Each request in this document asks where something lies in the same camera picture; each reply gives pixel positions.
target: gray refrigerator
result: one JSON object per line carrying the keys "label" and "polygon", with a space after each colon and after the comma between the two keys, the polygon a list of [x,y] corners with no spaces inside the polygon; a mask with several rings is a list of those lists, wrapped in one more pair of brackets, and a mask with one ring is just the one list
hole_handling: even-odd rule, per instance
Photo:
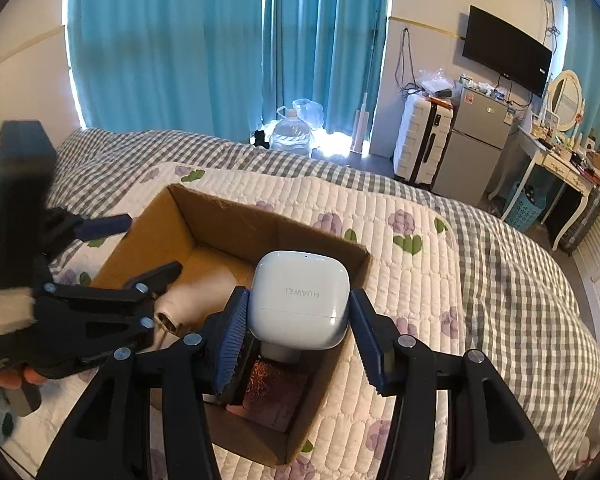
{"label": "gray refrigerator", "polygon": [[477,206],[511,130],[507,105],[463,89],[432,191]]}

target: blue curtain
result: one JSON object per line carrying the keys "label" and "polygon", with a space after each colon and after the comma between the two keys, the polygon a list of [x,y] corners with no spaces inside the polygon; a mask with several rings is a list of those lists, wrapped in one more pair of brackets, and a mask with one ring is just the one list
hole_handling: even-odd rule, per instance
{"label": "blue curtain", "polygon": [[[325,129],[351,133],[356,110],[378,100],[387,0],[266,0],[264,122],[280,106],[309,98],[324,106]],[[372,115],[368,123],[372,124]]]}
{"label": "blue curtain", "polygon": [[564,69],[580,79],[587,100],[580,125],[583,137],[593,128],[600,148],[600,8],[592,0],[566,0],[569,9],[569,35]]}
{"label": "blue curtain", "polygon": [[262,114],[262,0],[68,0],[87,126],[248,140]]}

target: hand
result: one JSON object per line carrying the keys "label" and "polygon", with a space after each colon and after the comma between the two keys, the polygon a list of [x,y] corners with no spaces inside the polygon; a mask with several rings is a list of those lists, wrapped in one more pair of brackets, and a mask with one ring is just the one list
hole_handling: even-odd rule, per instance
{"label": "hand", "polygon": [[22,386],[23,376],[24,380],[31,384],[42,384],[46,381],[42,375],[35,372],[32,368],[24,368],[22,375],[18,370],[12,368],[0,372],[0,387],[6,388],[7,390],[17,390]]}

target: cardboard box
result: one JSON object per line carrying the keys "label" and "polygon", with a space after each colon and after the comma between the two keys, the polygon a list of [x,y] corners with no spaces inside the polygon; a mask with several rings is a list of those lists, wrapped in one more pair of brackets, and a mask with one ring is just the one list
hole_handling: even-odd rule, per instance
{"label": "cardboard box", "polygon": [[[175,283],[190,283],[229,269],[239,285],[251,286],[255,266],[276,250],[323,254],[339,260],[352,288],[363,286],[370,255],[358,244],[251,205],[186,189],[165,188],[138,217],[93,280],[93,286],[121,288],[130,278],[178,260],[184,266]],[[211,312],[200,315],[198,326]],[[291,463],[304,446],[324,402],[345,341],[326,351],[302,352],[297,371],[309,375],[295,420],[286,433],[265,428],[206,404],[214,444],[254,462],[279,467]]]}

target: oval mirror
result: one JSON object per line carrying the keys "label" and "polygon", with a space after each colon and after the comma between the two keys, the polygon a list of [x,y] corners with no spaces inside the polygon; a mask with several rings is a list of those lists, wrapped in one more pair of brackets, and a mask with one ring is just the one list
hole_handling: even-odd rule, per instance
{"label": "oval mirror", "polygon": [[565,70],[555,78],[548,88],[547,107],[556,114],[558,131],[566,132],[574,127],[576,117],[582,113],[584,99],[580,80],[573,70]]}

